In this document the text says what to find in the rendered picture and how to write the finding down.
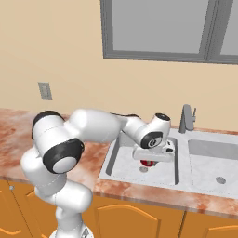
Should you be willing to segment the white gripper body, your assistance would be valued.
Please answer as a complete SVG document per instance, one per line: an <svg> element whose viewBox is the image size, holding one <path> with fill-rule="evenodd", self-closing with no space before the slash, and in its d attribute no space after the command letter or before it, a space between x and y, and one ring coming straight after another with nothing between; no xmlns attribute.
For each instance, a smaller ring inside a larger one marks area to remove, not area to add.
<svg viewBox="0 0 238 238"><path fill-rule="evenodd" d="M139 146L135 146L132 151L132 157L135 160L171 162L175 158L175 147L164 146L163 148L141 149Z"/></svg>

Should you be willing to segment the grey sink tap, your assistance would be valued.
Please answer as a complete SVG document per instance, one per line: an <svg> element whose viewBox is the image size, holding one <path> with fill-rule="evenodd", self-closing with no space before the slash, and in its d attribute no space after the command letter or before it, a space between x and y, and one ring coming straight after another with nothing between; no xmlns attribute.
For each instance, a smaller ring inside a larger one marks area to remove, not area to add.
<svg viewBox="0 0 238 238"><path fill-rule="evenodd" d="M182 107L182 113L180 117L179 130L180 134L185 134L187 131L193 131L196 110L192 110L189 104L184 104Z"/></svg>

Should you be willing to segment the grey double basin sink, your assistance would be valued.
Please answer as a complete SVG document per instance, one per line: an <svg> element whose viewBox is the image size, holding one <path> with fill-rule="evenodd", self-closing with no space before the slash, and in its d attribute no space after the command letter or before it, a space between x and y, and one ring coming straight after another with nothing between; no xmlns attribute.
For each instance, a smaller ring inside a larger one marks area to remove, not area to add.
<svg viewBox="0 0 238 238"><path fill-rule="evenodd" d="M238 198L238 135L170 130L173 162L145 167L132 158L134 142L125 134L111 143L99 176L133 184Z"/></svg>

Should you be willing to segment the grey framed window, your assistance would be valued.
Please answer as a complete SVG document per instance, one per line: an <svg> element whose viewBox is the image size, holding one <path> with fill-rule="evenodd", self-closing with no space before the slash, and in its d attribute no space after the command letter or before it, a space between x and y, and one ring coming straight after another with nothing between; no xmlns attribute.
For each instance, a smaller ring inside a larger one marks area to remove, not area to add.
<svg viewBox="0 0 238 238"><path fill-rule="evenodd" d="M238 0L100 0L105 59L238 65Z"/></svg>

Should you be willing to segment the grey wall outlet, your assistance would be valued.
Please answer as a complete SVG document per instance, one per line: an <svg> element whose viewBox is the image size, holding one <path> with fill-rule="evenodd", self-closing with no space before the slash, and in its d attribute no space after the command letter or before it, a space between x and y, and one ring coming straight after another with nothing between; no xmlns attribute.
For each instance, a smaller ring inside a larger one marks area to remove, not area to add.
<svg viewBox="0 0 238 238"><path fill-rule="evenodd" d="M49 83L38 83L40 95L42 100L52 100L51 90Z"/></svg>

